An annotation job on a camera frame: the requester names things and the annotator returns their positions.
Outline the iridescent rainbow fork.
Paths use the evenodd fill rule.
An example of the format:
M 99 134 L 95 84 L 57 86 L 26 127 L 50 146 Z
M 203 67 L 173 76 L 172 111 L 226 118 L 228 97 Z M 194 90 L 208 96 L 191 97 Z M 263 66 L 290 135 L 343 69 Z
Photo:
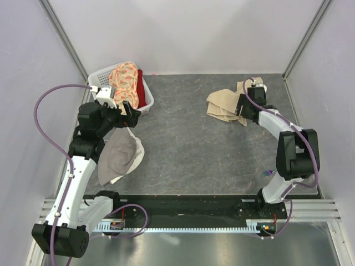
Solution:
M 263 172 L 264 176 L 270 176 L 275 173 L 275 170 L 266 170 Z

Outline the beige cloth napkin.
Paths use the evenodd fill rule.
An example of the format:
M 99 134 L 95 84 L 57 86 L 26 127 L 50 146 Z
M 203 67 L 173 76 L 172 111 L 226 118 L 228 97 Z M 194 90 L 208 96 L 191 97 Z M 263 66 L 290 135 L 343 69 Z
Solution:
M 224 122 L 238 121 L 241 116 L 235 115 L 235 109 L 242 92 L 244 92 L 243 81 L 238 81 L 236 91 L 222 89 L 211 93 L 206 99 L 207 115 Z

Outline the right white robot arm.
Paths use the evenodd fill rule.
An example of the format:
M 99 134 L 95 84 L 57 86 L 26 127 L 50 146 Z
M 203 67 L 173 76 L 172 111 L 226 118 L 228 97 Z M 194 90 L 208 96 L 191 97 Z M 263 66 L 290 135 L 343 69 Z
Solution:
M 252 82 L 243 88 L 236 107 L 236 114 L 260 125 L 278 141 L 276 170 L 270 183 L 258 191 L 254 203 L 247 203 L 247 210 L 260 218 L 286 218 L 284 200 L 296 186 L 304 185 L 311 176 L 318 179 L 320 156 L 318 135 L 313 129 L 303 129 L 267 104 L 266 86 Z

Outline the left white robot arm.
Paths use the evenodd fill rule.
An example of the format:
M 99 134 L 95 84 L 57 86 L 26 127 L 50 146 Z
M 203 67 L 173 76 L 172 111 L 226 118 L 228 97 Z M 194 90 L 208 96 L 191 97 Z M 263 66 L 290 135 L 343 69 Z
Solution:
M 32 237 L 45 254 L 81 258 L 89 237 L 106 216 L 121 214 L 122 205 L 116 192 L 100 191 L 94 201 L 81 210 L 84 192 L 105 146 L 104 136 L 113 128 L 135 127 L 141 112 L 123 102 L 124 110 L 110 108 L 97 101 L 78 109 L 78 126 L 65 153 L 69 165 L 63 183 L 44 223 L 36 223 Z

